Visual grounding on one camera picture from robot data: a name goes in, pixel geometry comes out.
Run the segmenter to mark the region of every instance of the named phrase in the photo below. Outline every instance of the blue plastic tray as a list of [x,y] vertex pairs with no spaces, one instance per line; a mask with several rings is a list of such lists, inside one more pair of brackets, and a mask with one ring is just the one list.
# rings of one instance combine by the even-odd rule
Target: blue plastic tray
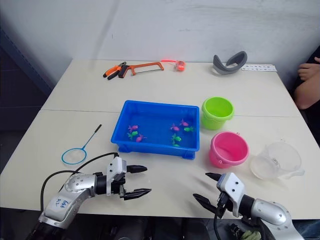
[[[181,120],[193,127],[192,131],[184,131],[179,125]],[[178,132],[171,130],[172,124],[180,128]],[[128,137],[128,127],[138,125],[139,134],[147,137],[136,142]],[[181,141],[173,146],[172,136],[176,133]],[[180,156],[194,159],[199,150],[199,108],[197,106],[153,103],[144,101],[125,101],[118,122],[116,123],[111,142],[119,146],[119,152],[140,152]]]

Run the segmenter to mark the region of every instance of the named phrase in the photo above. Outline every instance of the green bucket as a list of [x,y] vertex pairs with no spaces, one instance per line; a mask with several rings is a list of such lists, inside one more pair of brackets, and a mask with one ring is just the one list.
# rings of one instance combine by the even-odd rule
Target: green bucket
[[201,122],[206,129],[220,129],[227,120],[234,116],[234,106],[227,99],[214,96],[202,104]]

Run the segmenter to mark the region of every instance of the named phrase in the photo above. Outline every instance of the pink bucket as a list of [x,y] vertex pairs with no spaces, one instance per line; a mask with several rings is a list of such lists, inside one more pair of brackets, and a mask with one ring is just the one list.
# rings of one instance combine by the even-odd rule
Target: pink bucket
[[211,140],[210,161],[220,169],[242,164],[248,155],[249,146],[237,133],[223,131],[215,135]]

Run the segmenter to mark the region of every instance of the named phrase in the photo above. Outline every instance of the person's hand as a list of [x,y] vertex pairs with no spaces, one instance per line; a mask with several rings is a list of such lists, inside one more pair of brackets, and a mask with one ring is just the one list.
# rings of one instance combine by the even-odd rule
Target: person's hand
[[314,57],[318,63],[304,63],[299,66],[298,74],[302,81],[307,81],[320,72],[320,58]]

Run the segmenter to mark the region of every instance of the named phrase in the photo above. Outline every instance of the red pliers handle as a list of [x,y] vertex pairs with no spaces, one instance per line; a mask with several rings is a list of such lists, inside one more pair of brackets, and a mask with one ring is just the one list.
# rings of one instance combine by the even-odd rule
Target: red pliers handle
[[103,77],[104,77],[104,78],[108,77],[108,80],[113,79],[114,77],[116,77],[116,76],[120,73],[122,67],[125,66],[126,64],[127,64],[127,62],[124,61],[124,62],[122,62],[121,64],[116,65],[116,66],[110,68],[109,70],[107,70],[107,71],[103,74]]

